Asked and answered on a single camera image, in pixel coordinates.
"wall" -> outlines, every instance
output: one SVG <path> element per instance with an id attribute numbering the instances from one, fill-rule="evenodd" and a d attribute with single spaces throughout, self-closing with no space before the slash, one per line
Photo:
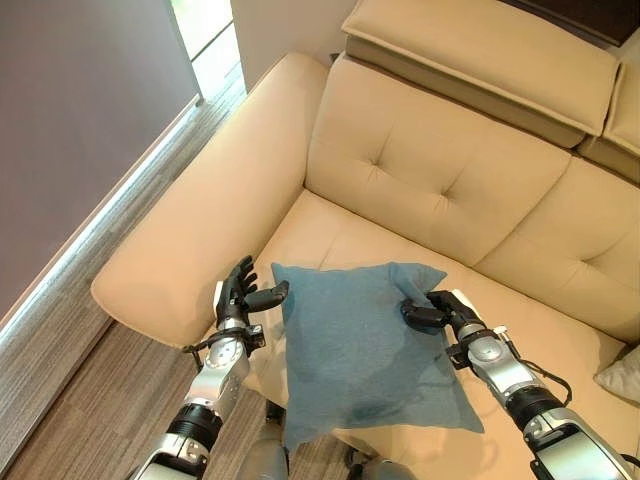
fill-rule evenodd
<path id="1" fill-rule="evenodd" d="M 247 89 L 288 52 L 308 53 L 325 64 L 344 50 L 340 31 L 356 0 L 231 0 Z"/>
<path id="2" fill-rule="evenodd" d="M 168 3 L 4 0 L 0 318 L 196 95 Z"/>

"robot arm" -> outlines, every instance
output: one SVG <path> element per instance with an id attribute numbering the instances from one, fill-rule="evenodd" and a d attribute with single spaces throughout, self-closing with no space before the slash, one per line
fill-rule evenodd
<path id="1" fill-rule="evenodd" d="M 458 290 L 427 294 L 435 309 L 402 305 L 409 326 L 450 325 L 458 343 L 447 349 L 456 369 L 469 367 L 511 416 L 534 455 L 540 480 L 632 480 L 626 461 L 558 400 L 520 358 L 506 328 L 490 330 Z"/>
<path id="2" fill-rule="evenodd" d="M 202 478 L 209 452 L 249 373 L 251 352 L 265 345 L 262 326 L 251 325 L 249 313 L 280 305 L 289 291 L 287 282 L 257 291 L 253 283 L 257 275 L 252 271 L 253 261 L 246 257 L 216 285 L 217 331 L 204 342 L 184 349 L 194 355 L 199 373 L 167 432 L 129 480 Z M 205 360 L 200 362 L 198 351 L 207 347 Z"/>

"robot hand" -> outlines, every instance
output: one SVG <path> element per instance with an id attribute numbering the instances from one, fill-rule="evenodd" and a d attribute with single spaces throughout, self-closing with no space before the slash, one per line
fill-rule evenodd
<path id="1" fill-rule="evenodd" d="M 289 284 L 258 290 L 253 260 L 245 257 L 216 285 L 214 311 L 217 331 L 183 351 L 194 355 L 198 375 L 167 433 L 159 440 L 131 480 L 197 480 L 209 461 L 209 452 L 238 399 L 249 373 L 249 356 L 265 345 L 261 325 L 251 325 L 249 313 L 280 305 Z M 204 363 L 198 352 L 209 348 Z"/>

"blue cushion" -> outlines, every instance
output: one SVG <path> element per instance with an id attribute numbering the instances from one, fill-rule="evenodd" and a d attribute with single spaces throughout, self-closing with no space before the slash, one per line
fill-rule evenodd
<path id="1" fill-rule="evenodd" d="M 416 332 L 400 313 L 406 298 L 430 305 L 424 292 L 446 273 L 398 263 L 327 272 L 272 268 L 276 282 L 290 283 L 283 305 L 289 449 L 336 427 L 484 431 L 444 351 L 444 332 Z"/>

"floor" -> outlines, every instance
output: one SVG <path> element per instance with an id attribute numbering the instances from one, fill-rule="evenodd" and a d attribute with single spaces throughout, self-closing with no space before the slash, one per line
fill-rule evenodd
<path id="1" fill-rule="evenodd" d="M 146 458 L 195 374 L 190 356 L 114 323 L 73 378 L 7 480 L 124 479 Z M 205 479 L 233 480 L 262 425 L 264 399 L 243 391 Z M 299 448 L 293 480 L 346 479 L 347 447 L 322 437 Z"/>
<path id="2" fill-rule="evenodd" d="M 120 239 L 246 96 L 233 26 L 195 60 L 194 69 L 206 102 L 175 143 L 163 150 L 159 164 L 131 187 L 123 205 L 103 219 L 100 231 L 83 245 L 85 251 L 78 254 L 91 261 L 75 262 L 56 279 L 52 288 L 64 294 L 34 307 L 47 318 L 45 327 L 50 324 L 51 328 L 41 327 L 40 336 L 30 337 L 31 342 L 84 330 L 99 337 L 105 327 L 107 330 L 95 348 L 91 345 L 88 358 L 15 459 L 4 477 L 8 480 L 124 479 L 145 458 L 181 405 L 195 374 L 191 358 L 111 322 L 92 301 L 89 285 Z M 60 359 L 35 360 L 29 368 L 46 368 Z M 29 378 L 25 365 L 18 367 L 22 377 Z M 35 389 L 31 395 L 38 394 Z M 4 407 L 8 415 L 19 406 Z M 262 425 L 263 407 L 259 395 L 243 391 L 216 443 L 205 478 L 234 479 Z M 345 479 L 346 448 L 332 437 L 300 447 L 292 457 L 290 478 Z"/>

